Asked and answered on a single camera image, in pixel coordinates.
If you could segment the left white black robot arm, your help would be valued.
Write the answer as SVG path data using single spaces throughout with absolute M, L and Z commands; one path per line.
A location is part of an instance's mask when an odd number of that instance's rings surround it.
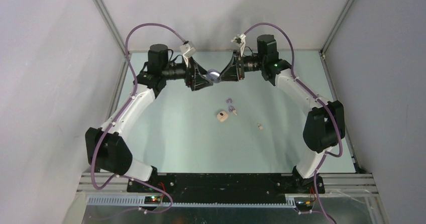
M 154 44 L 148 51 L 148 60 L 133 81 L 129 98 L 98 128 L 85 133 L 88 162 L 91 167 L 119 176 L 139 179 L 146 192 L 158 188 L 159 179 L 153 175 L 153 166 L 136 160 L 126 143 L 130 131 L 142 112 L 158 97 L 169 80 L 183 79 L 191 90 L 199 90 L 213 83 L 193 58 L 196 49 L 192 42 L 180 46 L 182 62 L 169 59 L 169 48 Z

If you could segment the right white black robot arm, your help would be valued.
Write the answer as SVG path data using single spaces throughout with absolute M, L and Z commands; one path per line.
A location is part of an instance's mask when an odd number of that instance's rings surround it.
M 232 39 L 239 46 L 233 52 L 229 64 L 219 75 L 219 81 L 239 81 L 246 72 L 260 71 L 264 80 L 287 94 L 306 116 L 302 137 L 307 146 L 302 159 L 294 167 L 292 186 L 305 193 L 312 187 L 312 179 L 318 174 L 327 155 L 340 157 L 343 154 L 342 140 L 345 137 L 344 107 L 341 102 L 329 101 L 314 93 L 296 75 L 291 64 L 279 57 L 277 42 L 273 35 L 257 38 L 257 52 L 246 56 L 246 35 Z

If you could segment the purple earbud charging case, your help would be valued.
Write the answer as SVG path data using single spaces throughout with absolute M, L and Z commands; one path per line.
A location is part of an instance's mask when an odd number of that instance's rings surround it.
M 208 78 L 213 83 L 220 82 L 220 72 L 215 69 L 209 69 L 206 73 L 206 78 Z

